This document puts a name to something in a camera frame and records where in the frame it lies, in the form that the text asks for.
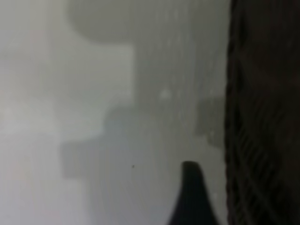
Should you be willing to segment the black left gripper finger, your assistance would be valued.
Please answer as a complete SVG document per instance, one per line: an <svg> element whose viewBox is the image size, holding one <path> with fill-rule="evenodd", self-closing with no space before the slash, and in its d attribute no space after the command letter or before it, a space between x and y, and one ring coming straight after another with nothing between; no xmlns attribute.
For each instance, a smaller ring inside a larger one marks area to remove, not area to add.
<svg viewBox="0 0 300 225"><path fill-rule="evenodd" d="M202 169L197 162L181 164L181 187L170 225L217 225Z"/></svg>

